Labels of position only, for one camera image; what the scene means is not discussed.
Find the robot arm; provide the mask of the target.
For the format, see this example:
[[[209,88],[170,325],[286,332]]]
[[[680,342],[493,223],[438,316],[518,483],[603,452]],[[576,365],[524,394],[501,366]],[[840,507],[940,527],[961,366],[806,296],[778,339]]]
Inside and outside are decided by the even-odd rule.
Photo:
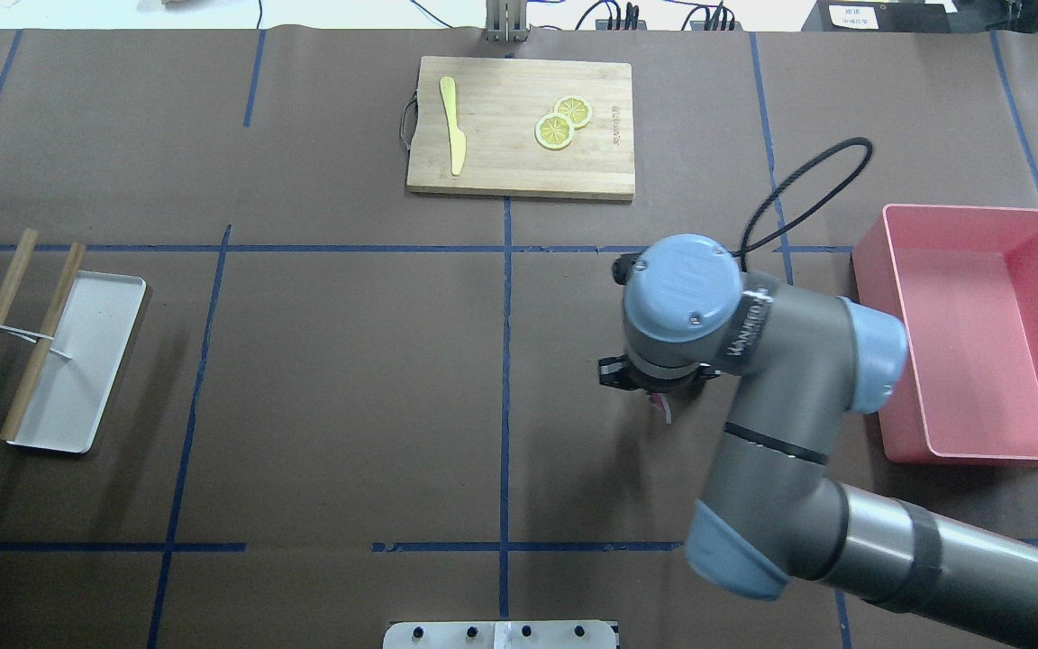
[[[745,599],[823,584],[895,615],[1038,648],[1038,549],[832,480],[845,416],[885,406],[909,342],[896,316],[747,270],[692,233],[611,266],[624,352],[602,386],[666,394],[739,382],[684,543],[691,570]]]

